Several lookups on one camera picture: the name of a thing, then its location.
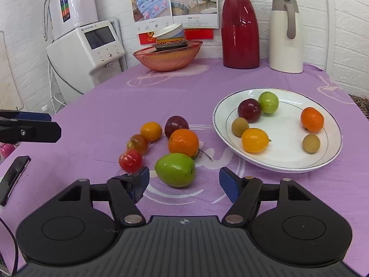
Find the red tomato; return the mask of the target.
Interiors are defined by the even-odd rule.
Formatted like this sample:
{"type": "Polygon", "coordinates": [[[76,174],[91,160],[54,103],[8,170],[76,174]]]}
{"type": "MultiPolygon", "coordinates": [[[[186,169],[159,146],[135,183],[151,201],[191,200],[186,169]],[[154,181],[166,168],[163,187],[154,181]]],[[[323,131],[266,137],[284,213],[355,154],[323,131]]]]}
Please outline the red tomato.
{"type": "Polygon", "coordinates": [[[118,163],[121,169],[129,174],[135,173],[142,167],[143,157],[133,148],[127,149],[120,155],[118,163]]]}

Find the red yellow small fruit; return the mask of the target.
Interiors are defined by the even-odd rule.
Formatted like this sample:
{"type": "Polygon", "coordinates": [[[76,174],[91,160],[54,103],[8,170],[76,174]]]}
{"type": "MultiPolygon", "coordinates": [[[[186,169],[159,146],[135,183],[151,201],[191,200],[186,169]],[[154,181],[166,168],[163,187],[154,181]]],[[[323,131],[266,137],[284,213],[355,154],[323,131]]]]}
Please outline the red yellow small fruit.
{"type": "Polygon", "coordinates": [[[148,140],[142,134],[134,134],[127,142],[127,149],[135,149],[141,155],[144,155],[148,150],[148,140]]]}

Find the yellow orange kumquat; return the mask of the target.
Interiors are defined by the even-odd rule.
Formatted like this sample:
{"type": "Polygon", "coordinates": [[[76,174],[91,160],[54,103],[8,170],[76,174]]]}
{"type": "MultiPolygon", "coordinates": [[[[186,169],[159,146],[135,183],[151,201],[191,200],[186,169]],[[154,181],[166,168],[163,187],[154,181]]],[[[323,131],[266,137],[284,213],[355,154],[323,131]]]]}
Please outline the yellow orange kumquat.
{"type": "Polygon", "coordinates": [[[270,141],[268,134],[259,128],[249,128],[241,136],[243,149],[248,153],[264,151],[270,141]]]}

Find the green apple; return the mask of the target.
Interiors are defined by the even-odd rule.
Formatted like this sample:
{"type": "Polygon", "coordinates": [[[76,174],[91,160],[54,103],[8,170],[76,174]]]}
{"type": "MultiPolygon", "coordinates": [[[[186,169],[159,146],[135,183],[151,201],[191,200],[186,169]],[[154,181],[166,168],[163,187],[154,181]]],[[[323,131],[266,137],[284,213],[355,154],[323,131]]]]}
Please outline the green apple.
{"type": "Polygon", "coordinates": [[[195,177],[195,164],[192,158],[182,153],[164,155],[155,164],[157,176],[173,188],[190,185],[195,177]]]}
{"type": "Polygon", "coordinates": [[[265,91],[260,94],[258,102],[262,111],[266,114],[275,113],[279,107],[279,99],[277,95],[270,91],[265,91]]]}

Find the small back orange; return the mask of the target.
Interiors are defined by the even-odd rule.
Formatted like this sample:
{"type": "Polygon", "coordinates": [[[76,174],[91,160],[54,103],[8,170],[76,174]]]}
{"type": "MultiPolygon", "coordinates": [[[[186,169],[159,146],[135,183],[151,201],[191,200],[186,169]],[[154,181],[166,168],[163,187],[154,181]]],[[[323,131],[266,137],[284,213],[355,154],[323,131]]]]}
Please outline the small back orange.
{"type": "Polygon", "coordinates": [[[162,133],[163,130],[161,125],[154,121],[144,123],[140,129],[140,134],[149,142],[154,142],[160,139],[162,133]]]}

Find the brown longan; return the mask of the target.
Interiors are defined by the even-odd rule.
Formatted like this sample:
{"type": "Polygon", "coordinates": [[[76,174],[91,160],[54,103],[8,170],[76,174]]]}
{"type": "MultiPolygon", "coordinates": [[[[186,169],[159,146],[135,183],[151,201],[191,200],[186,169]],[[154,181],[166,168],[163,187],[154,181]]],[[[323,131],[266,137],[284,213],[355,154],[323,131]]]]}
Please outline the brown longan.
{"type": "Polygon", "coordinates": [[[308,134],[303,138],[303,150],[309,154],[314,154],[320,149],[320,139],[315,134],[308,134]]]}
{"type": "Polygon", "coordinates": [[[243,117],[236,118],[231,125],[232,133],[240,138],[243,133],[249,128],[249,123],[243,117]]]}

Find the orange with leaf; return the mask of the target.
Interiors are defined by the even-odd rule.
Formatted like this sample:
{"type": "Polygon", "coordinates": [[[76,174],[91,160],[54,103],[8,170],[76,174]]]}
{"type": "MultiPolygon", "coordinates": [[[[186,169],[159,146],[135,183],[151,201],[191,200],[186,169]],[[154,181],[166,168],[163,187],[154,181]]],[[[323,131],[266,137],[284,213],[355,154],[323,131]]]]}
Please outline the orange with leaf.
{"type": "Polygon", "coordinates": [[[194,158],[199,150],[199,139],[189,129],[177,129],[170,136],[168,150],[170,153],[182,153],[194,158]]]}

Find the dark plum front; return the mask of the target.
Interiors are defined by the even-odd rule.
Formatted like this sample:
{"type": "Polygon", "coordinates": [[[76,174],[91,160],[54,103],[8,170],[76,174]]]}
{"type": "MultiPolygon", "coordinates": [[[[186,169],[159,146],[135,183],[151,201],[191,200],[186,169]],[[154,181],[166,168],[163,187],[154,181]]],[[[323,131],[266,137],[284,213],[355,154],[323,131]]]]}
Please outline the dark plum front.
{"type": "Polygon", "coordinates": [[[262,115],[262,109],[259,102],[249,98],[242,101],[238,106],[238,116],[246,119],[249,123],[254,123],[259,120],[262,115]]]}

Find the dark plum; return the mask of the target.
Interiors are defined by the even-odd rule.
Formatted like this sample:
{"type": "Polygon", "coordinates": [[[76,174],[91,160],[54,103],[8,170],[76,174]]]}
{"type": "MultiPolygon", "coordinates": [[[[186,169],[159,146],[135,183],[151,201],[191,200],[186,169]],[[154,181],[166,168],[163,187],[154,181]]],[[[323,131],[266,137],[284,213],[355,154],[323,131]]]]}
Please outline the dark plum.
{"type": "Polygon", "coordinates": [[[259,102],[249,98],[242,101],[238,106],[238,116],[246,119],[249,123],[254,123],[259,120],[262,115],[262,109],[259,102]]]}
{"type": "Polygon", "coordinates": [[[178,129],[189,129],[188,122],[181,116],[170,117],[164,127],[164,133],[168,139],[178,129]]]}

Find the dark plum back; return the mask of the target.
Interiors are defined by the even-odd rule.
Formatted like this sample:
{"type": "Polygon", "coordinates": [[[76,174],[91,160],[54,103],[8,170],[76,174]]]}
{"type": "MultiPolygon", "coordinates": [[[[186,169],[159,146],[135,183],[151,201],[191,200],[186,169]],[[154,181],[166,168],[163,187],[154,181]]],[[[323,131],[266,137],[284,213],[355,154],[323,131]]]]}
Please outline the dark plum back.
{"type": "Polygon", "coordinates": [[[164,127],[164,133],[168,139],[178,129],[189,129],[188,122],[181,116],[170,117],[164,127]]]}

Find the large front orange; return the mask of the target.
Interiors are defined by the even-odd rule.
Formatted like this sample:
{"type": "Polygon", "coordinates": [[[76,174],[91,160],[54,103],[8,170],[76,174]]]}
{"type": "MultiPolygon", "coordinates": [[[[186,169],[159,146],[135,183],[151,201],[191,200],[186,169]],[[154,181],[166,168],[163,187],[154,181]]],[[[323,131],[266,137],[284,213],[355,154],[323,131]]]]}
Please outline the large front orange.
{"type": "Polygon", "coordinates": [[[310,132],[319,132],[324,127],[323,115],[312,107],[307,107],[301,112],[300,121],[310,132]]]}

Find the white water dispenser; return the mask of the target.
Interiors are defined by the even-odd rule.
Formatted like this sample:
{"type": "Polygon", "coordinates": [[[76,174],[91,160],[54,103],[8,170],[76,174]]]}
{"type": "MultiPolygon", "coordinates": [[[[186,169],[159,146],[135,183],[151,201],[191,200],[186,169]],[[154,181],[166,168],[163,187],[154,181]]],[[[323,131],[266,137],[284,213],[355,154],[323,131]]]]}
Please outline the white water dispenser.
{"type": "Polygon", "coordinates": [[[111,21],[78,27],[47,47],[66,104],[123,71],[125,50],[111,21]]]}

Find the orange plastic bowl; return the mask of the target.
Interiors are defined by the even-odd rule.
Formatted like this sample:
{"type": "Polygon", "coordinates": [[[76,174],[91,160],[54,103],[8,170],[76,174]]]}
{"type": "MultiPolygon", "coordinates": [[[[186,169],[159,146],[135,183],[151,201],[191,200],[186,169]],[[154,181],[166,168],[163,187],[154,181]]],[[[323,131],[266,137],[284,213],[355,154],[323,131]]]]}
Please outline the orange plastic bowl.
{"type": "Polygon", "coordinates": [[[154,46],[140,49],[133,56],[145,67],[157,72],[170,72],[183,69],[199,53],[203,42],[187,41],[187,46],[158,51],[154,46]]]}

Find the white thermos jug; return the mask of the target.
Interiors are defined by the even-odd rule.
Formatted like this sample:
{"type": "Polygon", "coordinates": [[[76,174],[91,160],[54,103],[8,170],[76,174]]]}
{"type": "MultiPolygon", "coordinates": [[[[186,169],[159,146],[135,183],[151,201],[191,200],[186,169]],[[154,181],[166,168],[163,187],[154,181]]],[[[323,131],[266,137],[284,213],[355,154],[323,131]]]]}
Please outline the white thermos jug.
{"type": "Polygon", "coordinates": [[[270,17],[269,67],[299,74],[303,71],[303,25],[296,0],[273,0],[270,17]]]}

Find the red thermos jug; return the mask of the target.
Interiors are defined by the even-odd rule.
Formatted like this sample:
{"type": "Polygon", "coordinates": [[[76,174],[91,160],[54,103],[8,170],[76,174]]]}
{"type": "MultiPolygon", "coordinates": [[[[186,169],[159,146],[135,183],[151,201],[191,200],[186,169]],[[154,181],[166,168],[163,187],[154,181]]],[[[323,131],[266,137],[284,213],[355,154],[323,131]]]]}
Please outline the red thermos jug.
{"type": "Polygon", "coordinates": [[[250,0],[225,0],[221,38],[223,65],[233,69],[259,67],[259,30],[250,0]]]}

